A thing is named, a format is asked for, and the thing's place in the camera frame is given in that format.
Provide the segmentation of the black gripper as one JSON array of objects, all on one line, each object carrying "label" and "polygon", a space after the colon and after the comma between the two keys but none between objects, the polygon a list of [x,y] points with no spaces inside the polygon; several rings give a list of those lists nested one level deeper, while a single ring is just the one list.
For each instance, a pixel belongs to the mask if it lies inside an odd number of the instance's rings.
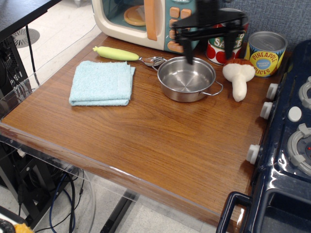
[{"label": "black gripper", "polygon": [[243,33],[246,14],[221,9],[218,0],[196,0],[195,7],[196,10],[190,17],[172,24],[175,33],[173,39],[183,46],[187,63],[193,64],[192,41],[216,37],[224,38],[225,57],[229,60],[236,38]]}]

